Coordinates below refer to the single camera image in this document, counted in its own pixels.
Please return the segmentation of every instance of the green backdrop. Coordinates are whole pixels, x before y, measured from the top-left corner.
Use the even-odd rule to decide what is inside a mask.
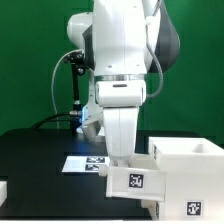
[[[224,1],[165,2],[180,36],[180,57],[166,72],[162,93],[142,106],[138,128],[192,131],[224,145]],[[0,134],[53,114],[52,72],[58,59],[74,48],[66,34],[68,19],[92,5],[92,0],[0,1]],[[83,77],[82,103],[86,84]],[[158,76],[149,75],[148,92],[157,85]],[[58,110],[69,111],[69,65],[60,66],[55,91]]]

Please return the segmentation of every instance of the black cable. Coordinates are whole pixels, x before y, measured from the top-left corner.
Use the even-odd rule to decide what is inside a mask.
[[[163,0],[158,0],[158,1],[157,1],[157,5],[156,5],[155,11],[153,12],[152,16],[156,16],[157,12],[158,12],[159,9],[160,9],[160,6],[161,6],[161,4],[162,4],[162,1],[163,1]]]
[[[63,117],[63,116],[69,116],[70,114],[68,112],[64,112],[64,113],[59,113],[59,114],[55,114],[53,116],[47,117],[42,121],[37,122],[36,124],[34,124],[31,128],[32,129],[38,129],[41,125],[43,125],[44,123],[53,120],[54,118],[58,118],[58,117]]]
[[[49,121],[45,121],[44,123],[38,125],[37,127],[33,128],[33,129],[38,129],[40,128],[42,125],[46,124],[46,123],[53,123],[53,122],[70,122],[71,120],[49,120]]]

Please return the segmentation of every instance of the black table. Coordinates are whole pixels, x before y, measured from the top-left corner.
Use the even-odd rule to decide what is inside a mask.
[[[139,131],[136,152],[147,153],[148,136],[197,137],[188,132]],[[106,156],[105,143],[87,142],[69,130],[16,129],[0,137],[0,180],[7,200],[0,219],[150,220],[139,200],[106,198],[106,178],[63,174],[68,155]]]

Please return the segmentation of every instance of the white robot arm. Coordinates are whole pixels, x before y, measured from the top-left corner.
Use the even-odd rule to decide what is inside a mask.
[[[133,157],[138,111],[147,96],[144,75],[153,68],[153,52],[165,49],[158,44],[164,26],[162,16],[164,21],[170,21],[165,8],[165,18],[162,15],[161,3],[161,0],[95,0],[93,13],[74,15],[68,24],[70,40],[84,49],[92,71],[88,103],[92,110],[88,106],[88,116],[98,117],[96,114],[102,112],[108,155],[118,165],[127,165]],[[176,43],[179,49],[178,36],[173,39],[168,44]],[[165,61],[163,70],[177,58],[177,51],[170,52],[169,60],[161,59]],[[90,123],[84,121],[83,127]]]

